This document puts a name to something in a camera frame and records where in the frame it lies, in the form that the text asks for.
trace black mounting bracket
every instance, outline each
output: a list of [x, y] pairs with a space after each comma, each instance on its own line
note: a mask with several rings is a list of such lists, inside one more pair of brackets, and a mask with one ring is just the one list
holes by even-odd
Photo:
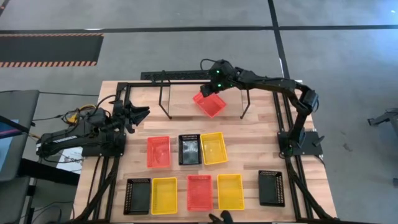
[[287, 140], [287, 132], [278, 132], [279, 149], [283, 156], [322, 155], [323, 151], [320, 145], [322, 139], [316, 131], [306, 131], [302, 147], [291, 149]]

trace black and orange striped tape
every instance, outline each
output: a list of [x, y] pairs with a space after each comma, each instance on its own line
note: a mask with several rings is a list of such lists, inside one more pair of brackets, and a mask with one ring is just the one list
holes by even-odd
[[0, 34], [0, 37], [83, 37], [83, 36], [102, 36], [104, 34], [92, 33], [92, 34]]
[[30, 67], [85, 67], [95, 66], [97, 62], [0, 62], [0, 68], [30, 68]]
[[102, 33], [0, 34], [0, 68], [95, 66], [103, 37]]

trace wooden table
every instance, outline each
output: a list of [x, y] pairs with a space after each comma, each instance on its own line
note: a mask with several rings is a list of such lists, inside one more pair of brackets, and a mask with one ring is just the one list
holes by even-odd
[[[117, 83], [118, 81], [104, 81], [99, 100], [105, 96], [115, 94]], [[236, 89], [229, 90], [231, 93], [227, 96], [221, 95], [228, 104], [222, 116], [210, 119], [201, 113], [187, 116], [187, 111], [197, 111], [191, 99], [198, 93], [199, 86], [172, 85], [170, 101], [169, 87], [164, 88], [164, 99], [162, 99], [162, 104], [165, 108], [170, 106], [169, 111], [172, 113], [173, 119], [169, 120], [158, 105], [159, 90], [159, 87], [140, 87], [131, 90], [130, 100], [133, 105], [150, 106], [150, 115], [136, 128], [135, 134], [127, 135], [126, 148], [118, 170], [111, 222], [209, 222], [209, 212], [187, 211], [186, 177], [190, 174], [212, 175], [214, 210], [211, 213], [217, 216], [221, 212], [217, 210], [217, 175], [242, 174], [245, 210], [232, 211], [231, 214], [234, 221], [295, 221], [285, 161], [278, 157], [277, 132], [279, 127], [271, 92], [251, 90], [251, 106], [245, 117], [240, 119], [239, 115], [247, 103], [245, 92], [241, 93]], [[282, 96], [279, 96], [279, 100], [282, 111], [284, 111]], [[108, 101], [105, 101], [101, 106], [111, 111], [113, 107], [107, 104]], [[292, 111], [294, 111], [293, 117], [295, 117], [295, 109], [292, 108]], [[308, 117], [305, 128], [314, 128], [311, 117]], [[212, 166], [205, 166], [204, 164], [201, 166], [178, 165], [177, 137], [179, 134], [204, 134], [218, 131], [222, 131], [224, 134], [229, 159], [227, 163]], [[164, 135], [168, 135], [171, 138], [172, 165], [166, 169], [148, 169], [146, 166], [146, 139], [150, 136]], [[86, 206], [96, 160], [97, 158], [95, 157], [89, 157], [83, 163], [74, 203], [76, 215], [80, 214]], [[335, 217], [335, 206], [324, 166], [314, 156], [302, 156], [302, 160], [309, 191], [325, 211]], [[100, 161], [98, 166], [92, 195], [95, 194], [98, 186], [101, 163], [102, 161]], [[257, 183], [258, 170], [282, 171], [285, 207], [260, 206]], [[176, 177], [178, 179], [178, 213], [173, 215], [123, 215], [127, 179], [140, 177]], [[299, 189], [297, 189], [297, 192], [302, 216], [305, 217], [302, 194]], [[104, 217], [107, 194], [106, 192], [103, 197], [100, 218]]]

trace table leg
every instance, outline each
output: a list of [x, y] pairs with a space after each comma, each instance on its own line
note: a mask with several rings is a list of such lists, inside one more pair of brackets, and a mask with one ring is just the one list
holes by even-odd
[[80, 178], [80, 175], [74, 172], [40, 164], [28, 159], [21, 159], [18, 175], [27, 175], [37, 179], [75, 186], [79, 183]]

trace concrete floor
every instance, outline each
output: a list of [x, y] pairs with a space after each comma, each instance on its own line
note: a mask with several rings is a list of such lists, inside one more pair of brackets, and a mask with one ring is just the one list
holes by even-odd
[[[396, 1], [274, 2], [280, 26], [398, 24]], [[267, 1], [11, 0], [0, 17], [0, 30], [233, 25], [270, 26]], [[303, 80], [320, 95], [320, 109], [313, 117], [318, 132], [326, 136], [322, 146], [338, 216], [396, 223], [398, 190], [392, 178], [398, 177], [398, 138], [390, 124], [370, 127], [366, 119], [396, 107], [398, 30], [281, 35], [291, 78]], [[103, 80], [137, 80], [144, 71], [196, 70], [205, 57], [224, 58], [259, 75], [281, 75], [273, 31], [123, 33], [105, 35], [95, 67], [1, 68], [0, 90], [98, 94]], [[96, 97], [40, 95], [35, 118], [95, 101]], [[34, 132], [62, 128], [59, 121], [43, 121]], [[32, 142], [24, 157], [35, 158]], [[42, 192], [54, 188], [39, 181]], [[58, 194], [36, 195], [34, 205], [73, 200], [74, 190], [63, 187]], [[49, 212], [42, 222], [57, 214]]]

